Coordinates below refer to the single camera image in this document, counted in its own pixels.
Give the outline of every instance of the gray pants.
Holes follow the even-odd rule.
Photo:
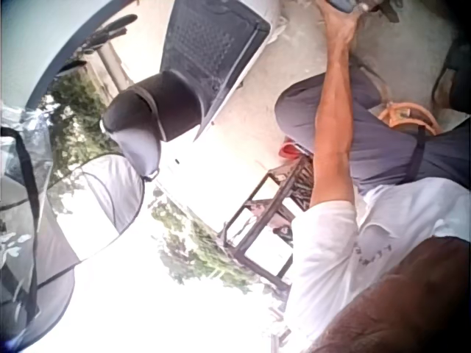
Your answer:
[[[314,119],[321,98],[324,74],[292,85],[275,106],[283,132],[314,152]],[[404,180],[417,145],[415,136],[393,130],[371,114],[380,104],[376,87],[357,68],[350,69],[353,98],[353,143],[350,173],[360,194],[379,185],[396,185]],[[425,150],[414,180],[426,177],[453,180],[470,189],[470,120],[453,131],[426,137]]]

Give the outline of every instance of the black belt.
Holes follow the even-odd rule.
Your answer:
[[[425,150],[425,126],[419,125],[419,131],[416,136],[417,145],[415,146],[414,152],[412,152],[411,162],[409,162],[406,176],[402,179],[398,185],[413,182],[417,178],[419,173],[420,164],[424,157]]]

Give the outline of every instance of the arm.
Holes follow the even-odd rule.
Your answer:
[[[346,14],[325,0],[317,3],[325,19],[327,72],[316,116],[311,206],[334,200],[354,203],[348,162],[353,137],[348,49],[361,11]]]

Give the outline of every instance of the red object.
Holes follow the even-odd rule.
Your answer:
[[[285,138],[278,155],[287,160],[295,160],[301,155],[301,152],[296,148],[294,141],[291,138]]]

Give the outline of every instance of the foliage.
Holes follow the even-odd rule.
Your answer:
[[[231,260],[215,242],[216,234],[201,221],[188,219],[173,202],[160,202],[152,216],[167,229],[165,246],[159,250],[160,259],[169,270],[170,277],[179,284],[190,279],[201,279],[212,274],[231,288],[248,293],[255,276]],[[187,240],[193,249],[188,249]]]
[[[100,129],[100,118],[106,106],[86,75],[75,72],[54,80],[40,108],[49,112],[49,135],[54,159],[50,185],[70,174],[74,166],[105,152],[118,151],[117,145]],[[81,187],[73,180],[67,185],[61,183],[54,186],[49,193],[54,199],[54,209],[67,213],[61,197]]]

